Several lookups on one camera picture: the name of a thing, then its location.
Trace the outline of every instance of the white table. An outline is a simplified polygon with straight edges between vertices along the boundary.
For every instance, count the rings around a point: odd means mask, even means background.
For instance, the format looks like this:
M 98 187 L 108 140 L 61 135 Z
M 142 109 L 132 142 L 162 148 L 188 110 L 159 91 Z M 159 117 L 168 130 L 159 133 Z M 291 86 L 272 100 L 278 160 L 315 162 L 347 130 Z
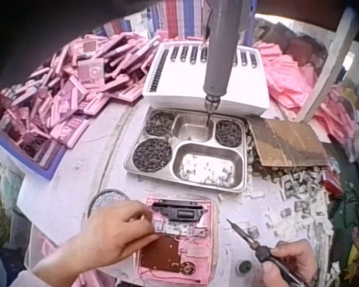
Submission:
M 260 264 L 248 245 L 229 228 L 226 218 L 237 222 L 249 221 L 251 225 L 256 225 L 261 234 L 260 242 L 274 246 L 278 240 L 273 231 L 267 229 L 264 220 L 267 205 L 279 214 L 286 207 L 293 210 L 294 201 L 283 202 L 279 185 L 262 179 L 255 178 L 252 188 L 266 191 L 265 198 L 251 200 L 242 194 L 232 197 L 227 195 L 226 200 L 219 203 L 217 193 L 207 189 L 127 173 L 123 165 L 147 111 L 148 103 L 144 100 L 134 108 L 118 104 L 107 107 L 91 123 L 77 146 L 64 156 L 51 182 L 32 173 L 25 176 L 17 202 L 19 208 L 45 235 L 60 245 L 79 232 L 90 199 L 105 188 L 115 188 L 131 199 L 142 202 L 149 196 L 207 197 L 220 210 L 218 263 L 214 279 L 208 286 L 260 286 Z M 267 117 L 277 114 L 276 111 L 269 111 Z M 292 240 L 306 237 L 307 232 L 302 232 Z M 254 266 L 245 277 L 237 277 L 234 270 L 235 264 L 241 259 L 251 260 Z M 133 258 L 101 270 L 130 283 L 169 286 L 158 281 L 142 281 L 134 271 Z

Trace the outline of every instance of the striped fabric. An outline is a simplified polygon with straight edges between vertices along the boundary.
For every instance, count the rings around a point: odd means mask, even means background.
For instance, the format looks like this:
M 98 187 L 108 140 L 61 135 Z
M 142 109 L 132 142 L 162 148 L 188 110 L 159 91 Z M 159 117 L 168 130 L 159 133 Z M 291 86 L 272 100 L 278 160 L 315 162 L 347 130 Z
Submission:
M 170 38 L 202 36 L 202 0 L 165 0 L 151 7 L 154 31 L 167 30 Z

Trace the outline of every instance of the stainless steel compartment tray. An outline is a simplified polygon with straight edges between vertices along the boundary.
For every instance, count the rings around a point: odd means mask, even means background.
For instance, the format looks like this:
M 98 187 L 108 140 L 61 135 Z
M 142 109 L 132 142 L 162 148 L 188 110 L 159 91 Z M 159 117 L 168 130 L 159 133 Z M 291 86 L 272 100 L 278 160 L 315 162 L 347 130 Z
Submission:
M 174 115 L 170 133 L 164 136 L 152 136 L 145 131 L 148 119 L 158 112 Z M 217 142 L 215 131 L 217 123 L 221 120 L 234 121 L 241 128 L 242 141 L 237 147 L 229 148 Z M 171 160 L 156 172 L 142 172 L 133 162 L 136 148 L 147 139 L 164 139 L 172 148 Z M 247 184 L 245 125 L 235 118 L 212 115 L 206 127 L 206 114 L 202 112 L 150 109 L 124 167 L 128 172 L 137 175 L 241 193 Z

